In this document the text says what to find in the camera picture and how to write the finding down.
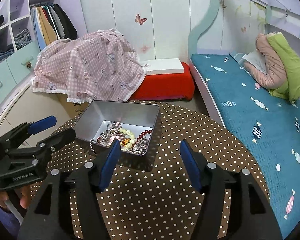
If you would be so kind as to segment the purple sleeve left forearm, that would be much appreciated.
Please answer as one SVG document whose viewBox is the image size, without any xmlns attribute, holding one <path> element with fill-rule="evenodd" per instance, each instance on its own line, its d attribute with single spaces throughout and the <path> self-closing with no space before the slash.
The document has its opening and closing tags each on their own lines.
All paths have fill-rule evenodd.
<svg viewBox="0 0 300 240">
<path fill-rule="evenodd" d="M 0 207 L 0 239 L 17 239 L 20 223 L 14 214 Z"/>
</svg>

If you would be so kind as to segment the left hand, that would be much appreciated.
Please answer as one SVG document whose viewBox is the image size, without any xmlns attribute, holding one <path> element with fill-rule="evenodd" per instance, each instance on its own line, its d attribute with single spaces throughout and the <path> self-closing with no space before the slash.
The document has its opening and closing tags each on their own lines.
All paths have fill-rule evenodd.
<svg viewBox="0 0 300 240">
<path fill-rule="evenodd" d="M 16 195 L 7 193 L 5 191 L 0 191 L 0 207 L 8 211 L 9 208 L 6 205 L 6 201 L 10 200 L 10 197 L 13 197 L 13 200 L 19 200 L 19 205 L 22 208 L 27 209 L 31 203 L 31 186 L 23 186 L 22 188 L 17 189 L 17 191 L 14 192 Z"/>
</svg>

